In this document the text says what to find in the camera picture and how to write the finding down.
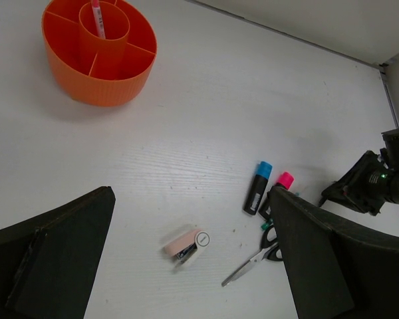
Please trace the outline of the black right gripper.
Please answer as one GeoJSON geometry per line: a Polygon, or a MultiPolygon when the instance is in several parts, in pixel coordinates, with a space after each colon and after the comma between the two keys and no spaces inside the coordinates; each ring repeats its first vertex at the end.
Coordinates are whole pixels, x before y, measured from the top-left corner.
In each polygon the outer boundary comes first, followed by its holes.
{"type": "Polygon", "coordinates": [[[399,205],[399,128],[382,133],[385,147],[365,152],[338,181],[324,189],[320,204],[338,203],[359,213],[377,215],[385,203],[399,205]]]}

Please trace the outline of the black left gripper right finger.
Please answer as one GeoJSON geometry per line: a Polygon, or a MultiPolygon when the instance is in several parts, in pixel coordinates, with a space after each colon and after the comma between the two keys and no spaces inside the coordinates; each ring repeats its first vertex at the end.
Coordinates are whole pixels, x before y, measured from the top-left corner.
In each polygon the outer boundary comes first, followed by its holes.
{"type": "Polygon", "coordinates": [[[399,318],[399,237],[284,189],[269,199],[299,318],[399,318]]]}

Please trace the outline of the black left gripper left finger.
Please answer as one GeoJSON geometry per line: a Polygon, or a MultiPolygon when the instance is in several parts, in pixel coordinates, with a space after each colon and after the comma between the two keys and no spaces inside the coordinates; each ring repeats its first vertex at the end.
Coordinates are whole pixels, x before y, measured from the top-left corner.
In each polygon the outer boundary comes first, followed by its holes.
{"type": "Polygon", "coordinates": [[[84,318],[115,194],[99,187],[0,230],[0,318],[84,318]]]}

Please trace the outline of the pink white pen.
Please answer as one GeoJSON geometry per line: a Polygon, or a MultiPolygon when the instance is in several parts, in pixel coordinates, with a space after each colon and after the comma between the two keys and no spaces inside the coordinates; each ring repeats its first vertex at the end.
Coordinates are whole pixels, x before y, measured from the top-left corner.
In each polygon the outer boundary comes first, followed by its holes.
{"type": "Polygon", "coordinates": [[[100,1],[99,0],[91,0],[91,5],[92,5],[92,12],[94,16],[94,21],[96,24],[96,30],[98,33],[98,37],[100,39],[105,39],[105,31],[104,31],[104,23],[103,23],[103,18],[102,18],[102,11],[100,8],[100,1]]]}

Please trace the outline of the green gel pen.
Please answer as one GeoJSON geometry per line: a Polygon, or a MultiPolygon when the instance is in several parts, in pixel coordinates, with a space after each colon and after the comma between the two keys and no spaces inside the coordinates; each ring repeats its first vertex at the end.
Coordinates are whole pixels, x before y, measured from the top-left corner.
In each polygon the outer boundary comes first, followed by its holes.
{"type": "Polygon", "coordinates": [[[264,218],[265,222],[262,224],[261,229],[263,231],[266,231],[270,226],[273,224],[273,220],[271,218],[271,206],[270,206],[270,201],[269,198],[266,197],[263,203],[261,204],[258,213],[262,218],[264,218]]]}

